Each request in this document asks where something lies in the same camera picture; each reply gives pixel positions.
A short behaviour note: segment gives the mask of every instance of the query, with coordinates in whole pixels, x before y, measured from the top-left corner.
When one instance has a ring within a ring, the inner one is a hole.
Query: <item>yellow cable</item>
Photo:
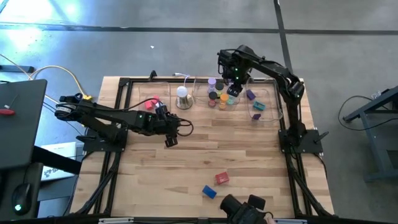
[[[80,93],[83,94],[83,98],[86,99],[86,100],[92,99],[92,96],[88,96],[88,95],[85,94],[85,92],[83,91],[83,89],[82,89],[82,87],[81,87],[79,81],[77,80],[76,76],[75,76],[71,71],[67,70],[67,69],[64,68],[64,67],[61,67],[61,66],[58,66],[58,65],[48,65],[48,66],[45,66],[45,67],[43,67],[43,68],[40,68],[40,69],[36,70],[34,73],[32,73],[32,74],[29,75],[29,74],[26,73],[19,65],[17,65],[16,63],[14,63],[12,60],[8,59],[6,56],[4,56],[4,55],[2,55],[2,54],[0,54],[0,56],[2,56],[2,57],[5,58],[7,61],[9,61],[9,62],[11,62],[12,64],[14,64],[20,71],[22,71],[23,73],[25,73],[25,75],[28,76],[28,79],[29,79],[29,80],[34,80],[34,79],[35,79],[35,75],[37,76],[37,74],[38,74],[39,72],[41,72],[42,70],[45,70],[46,68],[59,68],[59,69],[62,69],[62,70],[66,71],[69,75],[71,75],[71,76],[73,77],[73,79],[75,80],[75,82],[76,82],[76,84],[77,84],[77,87],[78,87],[79,90],[80,90]],[[59,102],[57,102],[55,99],[49,97],[48,95],[46,95],[45,97],[46,97],[47,99],[51,100],[52,102],[56,103],[56,104],[59,103]]]

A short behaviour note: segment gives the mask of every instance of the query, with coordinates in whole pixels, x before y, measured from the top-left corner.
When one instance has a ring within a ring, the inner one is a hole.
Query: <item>blue cube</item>
[[[259,111],[263,111],[266,109],[266,105],[264,103],[260,103],[258,101],[255,101],[253,104],[253,107]]]
[[[214,199],[216,196],[217,192],[215,192],[213,189],[211,189],[209,186],[205,185],[203,188],[202,192],[207,195],[209,198]]]

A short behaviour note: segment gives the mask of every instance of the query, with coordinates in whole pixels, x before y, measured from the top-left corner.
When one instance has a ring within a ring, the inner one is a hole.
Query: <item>red block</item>
[[[226,172],[222,172],[216,175],[217,184],[222,184],[229,181],[228,174]]]

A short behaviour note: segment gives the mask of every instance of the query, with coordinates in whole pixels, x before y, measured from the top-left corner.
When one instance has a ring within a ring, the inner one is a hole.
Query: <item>transparent bin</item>
[[[149,82],[141,83],[138,86],[139,91],[139,102],[149,98],[153,98],[155,95],[159,97],[159,100],[167,106],[167,109],[171,111],[171,89],[170,83],[168,82]],[[155,113],[155,106],[151,110],[147,110],[145,103],[139,105],[139,110]]]
[[[220,82],[220,83],[224,84],[224,88],[221,92],[226,94],[226,91],[229,86],[225,85],[223,79],[220,79],[220,78],[215,78],[215,79],[217,80],[218,83]],[[215,100],[214,106],[210,106],[209,105],[210,99],[209,99],[207,80],[208,79],[206,79],[206,78],[195,78],[195,81],[193,82],[192,97],[197,106],[207,107],[207,108],[211,108],[211,109],[225,110],[225,111],[233,111],[235,109],[236,105],[238,105],[241,102],[242,94],[239,94],[238,97],[234,98],[233,101],[229,102],[230,104],[226,103],[224,108],[222,108],[222,106],[220,108],[220,104],[221,104],[220,98],[217,98]]]
[[[255,94],[256,98],[250,100],[246,96],[246,90],[251,90]],[[283,112],[279,107],[277,99],[277,94],[279,94],[279,92],[276,89],[276,81],[273,78],[263,80],[250,78],[246,83],[244,91],[245,92],[242,91],[241,95],[244,95],[246,99],[250,118],[253,118],[255,114],[261,114],[261,117],[258,120],[253,121],[274,122],[283,117]],[[266,105],[266,109],[264,111],[255,109],[253,107],[255,101],[264,103]]]

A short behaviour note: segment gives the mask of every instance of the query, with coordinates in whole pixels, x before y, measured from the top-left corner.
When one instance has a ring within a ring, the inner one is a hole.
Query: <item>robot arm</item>
[[[184,119],[167,111],[165,105],[161,105],[155,113],[146,111],[134,111],[128,109],[116,110],[107,106],[98,105],[88,100],[83,100],[78,93],[75,96],[62,96],[57,105],[55,116],[62,121],[77,121],[86,127],[96,131],[101,138],[110,143],[121,140],[121,130],[129,129],[135,133],[151,136],[164,134],[167,147],[178,144],[178,127]],[[107,125],[99,121],[104,119],[120,124]]]
[[[238,96],[250,78],[252,68],[274,78],[277,82],[279,93],[282,95],[289,116],[290,127],[287,140],[293,146],[298,146],[305,136],[305,125],[301,122],[300,101],[304,94],[304,84],[300,79],[290,73],[288,68],[281,64],[257,56],[254,51],[240,45],[237,49],[220,50],[218,53],[218,66],[223,67],[220,72],[225,82],[233,82],[227,93]]]

